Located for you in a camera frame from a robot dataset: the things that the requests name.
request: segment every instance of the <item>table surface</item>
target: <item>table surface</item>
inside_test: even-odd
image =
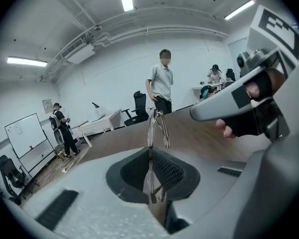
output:
[[[215,121],[194,121],[190,117],[189,109],[190,107],[187,107],[165,116],[170,146],[173,150],[215,160],[246,162],[252,152],[265,149],[270,144],[263,134],[225,139],[222,132],[215,128]],[[92,148],[80,163],[125,150],[145,147],[148,129],[149,120],[102,134],[93,141]],[[154,146],[164,147],[162,133],[158,126],[155,127]]]
[[[107,115],[105,115],[104,117],[98,119],[98,120],[95,120],[95,121],[92,121],[92,122],[85,122],[84,124],[80,125],[79,127],[80,128],[83,128],[85,127],[86,125],[91,125],[91,124],[94,124],[94,123],[99,123],[100,121],[102,120],[110,120],[112,117],[114,117],[116,114],[120,113],[121,110],[117,110],[116,112],[111,112],[111,113],[108,113]]]

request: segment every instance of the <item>wall sign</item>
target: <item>wall sign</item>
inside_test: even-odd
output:
[[[46,114],[51,113],[53,110],[52,100],[51,99],[43,100],[42,103],[43,103],[45,113]]]

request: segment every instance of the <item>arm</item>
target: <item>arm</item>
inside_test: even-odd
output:
[[[219,73],[219,76],[220,76],[220,78],[222,79],[223,84],[225,84],[225,83],[227,82],[226,78],[223,76],[222,73]]]
[[[61,121],[62,121],[63,123],[67,123],[67,122],[70,122],[70,119],[61,119]]]
[[[211,83],[213,81],[213,79],[210,77],[210,74],[207,75],[207,77],[208,77],[208,83]]]
[[[146,80],[146,89],[147,89],[147,91],[148,91],[149,98],[150,98],[153,102],[156,102],[157,99],[153,96],[153,93],[151,92],[150,83],[151,83],[151,80],[150,80],[150,79],[147,79],[147,80]]]
[[[55,113],[55,116],[56,116],[56,118],[57,118],[59,121],[61,121],[61,122],[63,122],[63,123],[70,122],[70,119],[66,119],[66,118],[64,117],[63,113],[60,112],[60,111],[57,111],[57,112]]]
[[[155,79],[156,75],[157,75],[157,67],[154,66],[151,69],[150,77],[146,79],[146,90],[148,91],[149,98],[153,102],[157,102],[157,99],[153,96],[153,93],[151,91],[151,82]]]

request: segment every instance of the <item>white desk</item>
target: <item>white desk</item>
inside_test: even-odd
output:
[[[106,132],[107,130],[113,131],[115,128],[120,127],[120,125],[121,125],[121,110],[117,110],[114,113],[105,115],[99,120],[93,122],[88,121],[83,125],[79,126],[78,129],[91,148],[92,145],[88,140],[87,136],[96,133]]]

